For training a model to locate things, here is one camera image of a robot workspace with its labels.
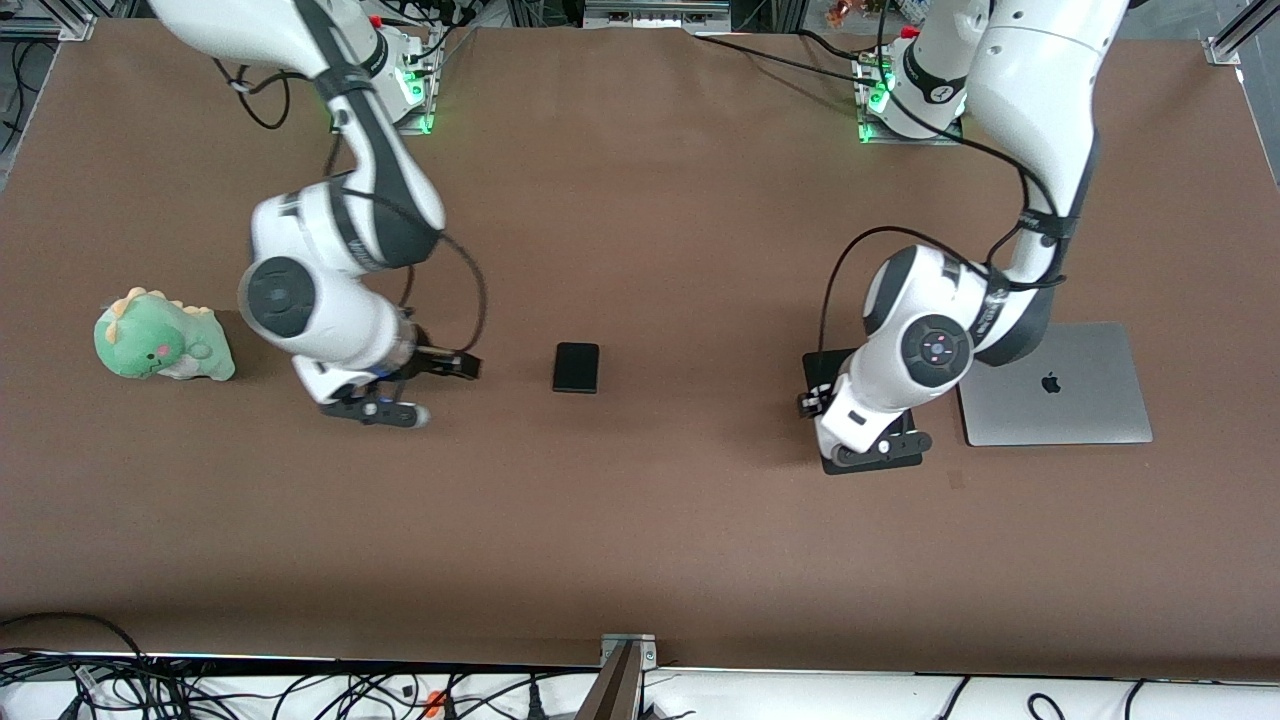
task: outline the white surface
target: white surface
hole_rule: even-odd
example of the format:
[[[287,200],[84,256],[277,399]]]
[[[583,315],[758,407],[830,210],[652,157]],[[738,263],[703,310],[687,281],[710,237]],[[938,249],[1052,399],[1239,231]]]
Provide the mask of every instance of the white surface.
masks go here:
[[[485,696],[524,675],[483,675],[462,680],[454,697]],[[202,680],[210,693],[282,692],[293,678],[216,678]],[[419,675],[419,698],[444,687],[445,675]],[[586,697],[594,675],[568,675],[541,680],[543,706],[552,717],[571,715]],[[663,716],[696,711],[695,720],[934,720],[960,682],[959,676],[920,676],[891,673],[819,673],[751,670],[655,670],[645,675],[645,702],[654,703]],[[412,687],[411,676],[397,676],[384,687],[399,691]],[[1023,720],[1029,717],[1027,698],[1032,693],[1052,697],[1068,720],[1120,720],[1124,698],[1133,687],[1126,680],[1069,680],[1034,678],[977,678],[960,696],[951,720]],[[279,720],[315,720],[338,693],[347,688],[346,678],[330,678],[315,687],[292,693]],[[109,691],[102,691],[108,703]],[[116,692],[128,697],[120,684]],[[70,682],[35,682],[0,689],[0,712],[5,720],[55,720],[74,696]],[[529,692],[520,688],[494,701],[516,717],[527,712]],[[274,700],[230,700],[243,720],[270,717]],[[462,703],[466,711],[472,703]],[[398,708],[403,716],[403,708]],[[1052,719],[1047,706],[1041,714]],[[100,720],[133,720],[138,712],[99,711]],[[330,710],[325,717],[333,717]],[[87,711],[82,717],[88,717]],[[388,708],[361,701],[351,720],[383,720]],[[417,720],[420,714],[411,714]],[[436,715],[440,720],[443,715]],[[475,720],[500,720],[488,707],[467,715]],[[1133,703],[1132,720],[1276,720],[1280,719],[1280,687],[1272,684],[1147,683]]]

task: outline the black flat plate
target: black flat plate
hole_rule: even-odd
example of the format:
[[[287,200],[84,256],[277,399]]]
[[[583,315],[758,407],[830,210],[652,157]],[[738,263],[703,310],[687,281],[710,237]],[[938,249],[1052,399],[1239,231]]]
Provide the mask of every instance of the black flat plate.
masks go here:
[[[801,360],[804,361],[804,379],[805,387],[817,387],[820,384],[835,382],[836,374],[840,372],[840,364],[845,361],[854,354],[854,347],[846,350],[827,350],[822,354],[818,352],[805,352]],[[915,429],[915,420],[911,419],[911,411],[908,410],[902,413],[902,416],[893,420],[888,428],[884,428],[884,433],[881,437],[891,434],[901,434]],[[867,465],[859,465],[856,468],[841,468],[831,460],[822,457],[822,469],[828,475],[847,475],[849,473],[867,473],[869,470],[892,470],[893,468],[911,468],[924,462],[924,455],[908,455],[905,457],[899,457],[896,460],[886,460],[883,462],[869,462]]]

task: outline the black connector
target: black connector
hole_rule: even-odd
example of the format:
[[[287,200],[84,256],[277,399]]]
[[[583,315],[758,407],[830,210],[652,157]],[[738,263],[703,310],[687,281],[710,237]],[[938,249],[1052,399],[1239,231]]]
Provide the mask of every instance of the black connector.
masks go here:
[[[543,710],[543,693],[536,682],[529,683],[529,720],[548,720],[547,711]]]

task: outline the gray floor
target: gray floor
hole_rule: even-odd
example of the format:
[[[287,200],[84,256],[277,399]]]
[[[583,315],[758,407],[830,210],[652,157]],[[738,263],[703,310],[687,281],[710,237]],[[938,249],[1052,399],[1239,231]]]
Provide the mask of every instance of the gray floor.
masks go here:
[[[1149,0],[1132,10],[1120,24],[1120,37],[1134,40],[1201,40],[1215,35],[1245,6],[1245,0]],[[826,13],[831,0],[810,0],[804,26],[831,32]],[[902,18],[891,13],[886,31],[896,33]],[[877,17],[859,13],[845,19],[840,32],[876,35]],[[1240,50],[1244,94],[1263,150],[1271,161],[1271,174],[1280,182],[1280,19],[1271,22]]]

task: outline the metal post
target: metal post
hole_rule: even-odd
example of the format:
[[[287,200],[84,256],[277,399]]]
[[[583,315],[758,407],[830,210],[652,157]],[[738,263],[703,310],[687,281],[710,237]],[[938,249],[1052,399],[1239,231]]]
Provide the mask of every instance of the metal post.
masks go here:
[[[1280,13],[1280,0],[1251,3],[1216,36],[1204,38],[1204,58],[1212,65],[1239,65],[1240,58],[1235,51],[1266,27],[1277,13]]]
[[[573,720],[636,720],[644,671],[657,666],[653,635],[604,635],[604,667]]]

